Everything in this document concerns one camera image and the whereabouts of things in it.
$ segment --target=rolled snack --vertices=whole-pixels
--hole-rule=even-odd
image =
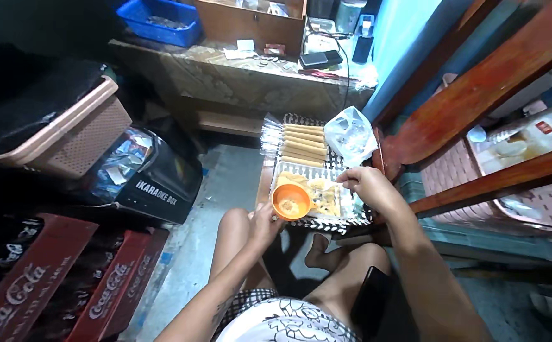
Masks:
[[[307,161],[319,162],[320,164],[322,164],[322,163],[325,162],[324,159],[319,159],[319,158],[314,158],[314,157],[299,155],[299,154],[297,154],[297,153],[295,153],[295,152],[289,152],[289,151],[282,151],[282,155],[283,155],[283,156],[286,156],[286,157],[291,157],[291,158],[305,159],[305,160],[307,160]]]
[[[319,143],[321,143],[321,142],[324,143],[325,142],[325,137],[324,136],[307,135],[305,133],[299,133],[299,132],[285,131],[285,136],[298,137],[299,139],[317,141]]]
[[[283,156],[281,160],[288,161],[288,162],[296,162],[297,164],[303,164],[303,165],[314,166],[314,167],[322,167],[322,164],[323,164],[321,162],[309,161],[306,159],[299,159],[299,158],[293,158],[293,157],[287,157],[287,156]]]
[[[296,153],[296,154],[302,155],[302,156],[307,156],[307,157],[310,157],[310,158],[312,158],[312,159],[327,160],[327,159],[326,159],[326,154],[324,154],[324,155],[317,155],[316,153],[312,153],[312,152],[308,152],[308,151],[296,149],[295,147],[291,147],[291,146],[283,146],[282,152],[285,152],[285,151],[286,151],[286,152],[291,152],[291,153]]]
[[[319,147],[314,147],[314,146],[308,146],[308,145],[300,144],[298,142],[296,143],[296,142],[290,141],[290,140],[285,140],[285,146],[291,146],[291,147],[295,147],[298,150],[304,150],[304,151],[312,152],[315,155],[323,156],[323,155],[326,154],[326,149],[321,149]]]
[[[299,127],[285,127],[285,133],[286,132],[297,132],[297,133],[305,133],[309,135],[325,136],[324,131],[310,130],[308,128],[299,128]]]
[[[305,126],[305,125],[295,125],[294,123],[285,123],[285,128],[287,127],[296,127],[296,128],[304,128],[306,130],[318,130],[318,131],[322,131],[325,129],[325,127],[322,127],[322,126]]]
[[[308,146],[318,147],[319,149],[324,149],[325,148],[325,143],[323,143],[323,142],[321,143],[321,142],[317,142],[317,141],[311,141],[311,140],[306,140],[306,139],[302,139],[302,138],[299,138],[299,137],[287,136],[287,135],[285,135],[284,138],[285,138],[285,140],[294,141],[294,142],[304,144],[304,145],[308,145]]]

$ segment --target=foot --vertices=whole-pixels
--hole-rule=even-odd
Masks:
[[[312,247],[306,255],[305,263],[307,267],[323,268],[318,261],[325,255],[326,248],[329,246],[329,240],[322,234],[316,233],[312,239]]]

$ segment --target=black device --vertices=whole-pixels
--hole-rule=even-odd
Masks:
[[[356,48],[354,49],[354,54],[352,55],[352,61],[358,64],[365,64],[367,58],[369,58],[369,53],[371,52],[371,47],[373,46],[373,37],[358,37],[356,41]]]
[[[299,56],[303,69],[325,69],[331,65],[343,62],[343,58],[336,50],[313,52]]]
[[[375,266],[367,271],[350,313],[352,322],[362,331],[363,340],[377,335],[392,285],[392,278]]]

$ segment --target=tattoo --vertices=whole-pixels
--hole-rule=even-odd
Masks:
[[[211,321],[213,328],[217,328],[217,325],[219,325],[219,322],[221,322],[223,315],[226,314],[227,308],[232,303],[232,300],[234,300],[235,295],[236,295],[236,288],[232,287],[232,294],[225,301],[217,305],[217,312],[215,313]]]

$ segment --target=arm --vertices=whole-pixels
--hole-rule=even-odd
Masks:
[[[386,219],[402,287],[422,340],[491,341],[468,295],[386,177],[377,168],[355,167],[336,181]]]
[[[155,339],[166,341],[209,341],[242,282],[272,243],[282,221],[272,222],[271,205],[260,205],[250,222],[249,240],[219,275],[208,283]]]

